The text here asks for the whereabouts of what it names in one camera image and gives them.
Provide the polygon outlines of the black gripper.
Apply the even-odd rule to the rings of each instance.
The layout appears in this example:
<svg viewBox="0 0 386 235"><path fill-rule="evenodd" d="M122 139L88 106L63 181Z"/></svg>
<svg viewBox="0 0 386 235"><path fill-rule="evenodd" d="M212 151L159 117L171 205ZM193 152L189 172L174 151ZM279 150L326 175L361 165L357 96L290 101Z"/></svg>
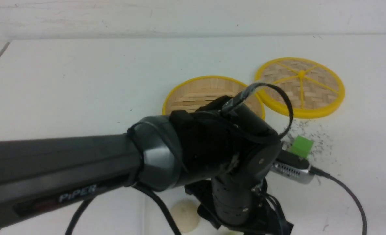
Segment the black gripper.
<svg viewBox="0 0 386 235"><path fill-rule="evenodd" d="M290 235L293 224L267 188L266 179L246 189L227 179L212 178L186 185L185 192L199 201L198 216L215 229L225 227L245 235Z"/></svg>

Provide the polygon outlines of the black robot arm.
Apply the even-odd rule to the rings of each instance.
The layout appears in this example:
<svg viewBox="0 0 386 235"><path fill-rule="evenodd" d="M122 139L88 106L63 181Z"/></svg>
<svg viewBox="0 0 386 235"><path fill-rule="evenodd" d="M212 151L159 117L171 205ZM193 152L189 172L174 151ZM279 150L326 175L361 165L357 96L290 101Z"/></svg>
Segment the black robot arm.
<svg viewBox="0 0 386 235"><path fill-rule="evenodd" d="M289 235L293 224L265 180L284 135L222 96L194 113L145 117L121 135L0 141L0 229L81 201L70 235L97 195L131 186L156 201L179 235L156 193L184 186L215 228Z"/></svg>

